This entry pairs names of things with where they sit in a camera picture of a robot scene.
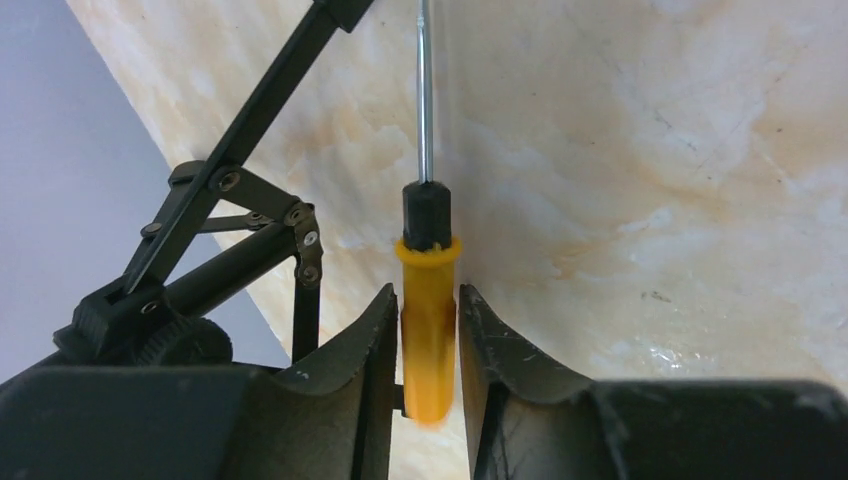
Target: metal pin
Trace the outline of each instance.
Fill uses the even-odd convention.
[[[158,307],[158,306],[159,306],[158,300],[153,300],[151,302],[147,302],[143,307],[141,307],[141,314],[147,315],[148,313],[152,312],[153,310],[156,310],[156,307]]]
[[[418,4],[418,182],[433,181],[433,72],[430,2]]]
[[[317,240],[318,232],[316,232],[315,230],[312,230],[311,232],[308,232],[306,235],[303,236],[303,244],[307,247],[311,246]]]
[[[238,172],[230,172],[221,177],[221,180],[218,182],[218,190],[229,192],[238,184],[239,180],[241,180],[241,175]]]
[[[149,223],[141,229],[141,234],[144,235],[153,235],[154,233],[162,230],[162,224],[158,222]]]

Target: gray wall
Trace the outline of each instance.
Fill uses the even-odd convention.
[[[3,381],[122,273],[167,193],[165,160],[62,0],[0,1],[0,166]],[[199,237],[175,274],[219,251]],[[247,294],[210,318],[239,360],[289,364]]]

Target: marble surface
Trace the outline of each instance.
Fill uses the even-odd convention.
[[[209,153],[309,5],[68,3],[171,166]],[[848,4],[433,3],[460,280],[589,376],[848,390]],[[415,7],[337,34],[247,164],[317,206],[324,340],[399,279]],[[286,345],[289,277],[250,288]],[[461,417],[397,422],[391,478],[467,478]]]

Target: black metal linkage arm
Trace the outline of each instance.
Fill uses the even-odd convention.
[[[324,0],[309,8],[156,237],[133,258],[125,294],[165,282],[218,201],[209,188],[215,172],[244,164],[335,30],[352,29],[370,3]]]
[[[251,212],[245,215],[232,215],[228,217],[212,217],[203,222],[203,226],[197,233],[259,230],[269,223],[271,223],[270,219],[265,219],[261,214],[256,212]]]

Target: screwdriver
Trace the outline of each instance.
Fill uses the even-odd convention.
[[[433,180],[433,80],[428,0],[418,9],[418,181],[403,188],[400,315],[404,406],[420,426],[437,426],[453,403],[456,348],[454,265],[462,250],[451,232],[451,192]]]

